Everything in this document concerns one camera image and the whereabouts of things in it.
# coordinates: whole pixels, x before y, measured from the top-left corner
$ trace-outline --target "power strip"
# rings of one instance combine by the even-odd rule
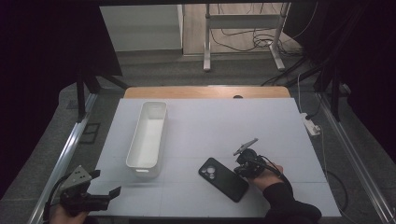
[[[311,119],[306,119],[306,116],[307,116],[306,113],[301,113],[301,119],[303,120],[303,123],[309,135],[311,136],[320,135],[320,127],[318,125],[315,125]]]

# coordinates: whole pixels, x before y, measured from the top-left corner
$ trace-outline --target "white wall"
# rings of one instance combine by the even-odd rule
[[[115,51],[182,48],[176,5],[100,8]]]

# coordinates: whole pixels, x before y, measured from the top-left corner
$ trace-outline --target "gray floor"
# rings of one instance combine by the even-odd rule
[[[252,3],[252,4],[211,4],[209,12],[211,15],[240,14],[240,15],[279,15],[282,3]],[[183,53],[185,55],[196,55],[204,53],[205,42],[205,4],[194,4],[185,6],[184,30],[183,30]],[[269,51],[268,47],[255,48],[253,36],[261,35],[262,38],[274,35],[275,30],[256,29],[212,29],[209,35],[210,51],[212,53],[235,52],[234,49],[251,51]],[[280,41],[287,50],[300,50],[301,46],[285,34],[281,34]]]
[[[280,74],[276,70],[269,53],[214,56],[213,69],[210,73],[203,71],[201,57],[186,57],[182,56],[180,52],[121,53],[119,57],[123,73],[123,77],[120,77],[120,79],[134,86],[258,86],[268,78]],[[290,67],[297,60],[298,58],[289,57],[285,58],[284,62],[287,67]],[[287,78],[297,77],[299,72],[304,71],[309,66],[309,63],[305,64]],[[312,89],[312,83],[315,80],[316,77],[311,77],[304,80],[300,85],[301,108],[307,113],[314,113],[319,104],[319,100]],[[102,79],[100,82],[103,90],[95,102],[89,120],[89,123],[100,123],[98,136],[93,144],[78,145],[76,154],[69,165],[69,170],[79,164],[83,164],[87,170],[94,169],[94,161],[100,155],[118,100],[123,95],[123,90],[112,83]],[[290,88],[290,93],[298,102],[297,86]],[[47,131],[0,202],[0,223],[26,223],[28,221],[77,119],[76,98],[75,85],[67,87],[61,92],[58,109]],[[380,187],[389,205],[395,207],[395,164],[355,117],[347,104],[347,98],[340,99],[340,116],[351,141],[369,168],[376,184]],[[318,160],[324,167],[324,159],[326,159],[326,168],[335,173],[347,188],[349,204],[345,211],[346,215],[356,223],[381,223],[371,200],[357,178],[323,111],[320,110],[312,120],[324,130],[322,136],[311,138]],[[82,139],[90,140],[90,137],[83,135]],[[329,176],[329,181],[335,200],[343,205],[345,203],[345,193],[341,185],[331,176]],[[116,223],[128,222],[122,218],[101,219],[101,223],[111,221]],[[138,222],[146,223],[150,220],[138,220]],[[323,218],[320,223],[350,223],[350,221],[346,217]]]

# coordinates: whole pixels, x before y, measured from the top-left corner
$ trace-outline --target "robotic arm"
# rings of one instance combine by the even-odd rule
[[[233,171],[245,178],[256,178],[259,176],[265,169],[272,171],[276,174],[288,187],[291,194],[293,194],[293,190],[289,180],[278,170],[276,167],[270,166],[264,159],[264,156],[257,155],[257,153],[249,148],[259,139],[255,138],[254,140],[243,144],[236,152],[233,154],[234,156],[238,155],[236,162],[239,163],[239,166],[234,168]]]
[[[108,195],[92,195],[87,192],[91,180],[100,175],[99,170],[88,173],[79,166],[69,175],[62,177],[54,186],[49,200],[44,208],[44,221],[50,219],[50,204],[56,188],[60,186],[60,204],[71,215],[76,216],[80,212],[107,210],[110,201],[120,195],[121,187],[111,190]]]

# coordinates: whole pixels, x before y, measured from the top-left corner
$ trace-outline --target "black sleeve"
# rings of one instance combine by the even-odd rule
[[[321,218],[314,205],[295,201],[283,183],[271,185],[262,195],[271,205],[264,218],[265,224],[315,224]]]

